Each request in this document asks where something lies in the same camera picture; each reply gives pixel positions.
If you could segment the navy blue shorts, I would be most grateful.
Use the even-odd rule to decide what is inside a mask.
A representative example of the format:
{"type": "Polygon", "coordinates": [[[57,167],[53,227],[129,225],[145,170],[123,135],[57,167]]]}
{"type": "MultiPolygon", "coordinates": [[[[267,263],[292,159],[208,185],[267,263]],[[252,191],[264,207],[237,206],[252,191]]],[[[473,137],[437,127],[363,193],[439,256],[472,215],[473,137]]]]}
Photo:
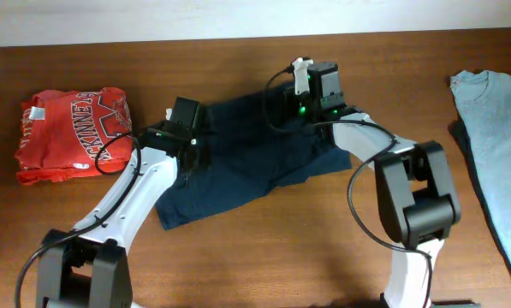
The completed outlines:
{"type": "Polygon", "coordinates": [[[283,83],[207,107],[205,161],[182,171],[155,203],[164,230],[238,208],[276,187],[351,169],[348,152],[285,121],[283,83]]]}

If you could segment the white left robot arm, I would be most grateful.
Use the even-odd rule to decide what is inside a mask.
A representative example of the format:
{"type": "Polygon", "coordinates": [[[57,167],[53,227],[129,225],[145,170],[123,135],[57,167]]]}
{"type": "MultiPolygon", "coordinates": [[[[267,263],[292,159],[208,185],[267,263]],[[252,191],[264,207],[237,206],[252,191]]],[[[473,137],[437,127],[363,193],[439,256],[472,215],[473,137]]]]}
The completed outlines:
{"type": "Polygon", "coordinates": [[[37,307],[134,307],[128,252],[157,200],[199,160],[205,110],[177,98],[165,120],[134,141],[127,167],[68,231],[50,230],[38,254],[37,307]]]}

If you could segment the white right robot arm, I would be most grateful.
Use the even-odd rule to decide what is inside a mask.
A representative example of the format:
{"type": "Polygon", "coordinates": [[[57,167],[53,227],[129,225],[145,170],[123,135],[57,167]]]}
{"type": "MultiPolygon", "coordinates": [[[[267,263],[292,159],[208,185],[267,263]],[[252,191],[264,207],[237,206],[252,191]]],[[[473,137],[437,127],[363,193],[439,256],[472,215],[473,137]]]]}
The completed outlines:
{"type": "Polygon", "coordinates": [[[432,307],[436,259],[460,220],[443,147],[436,141],[402,138],[347,104],[334,62],[298,57],[284,71],[293,76],[287,95],[294,101],[296,115],[361,161],[347,192],[353,192],[363,170],[374,173],[379,220],[388,238],[368,235],[392,251],[389,280],[380,296],[382,306],[432,307]]]}

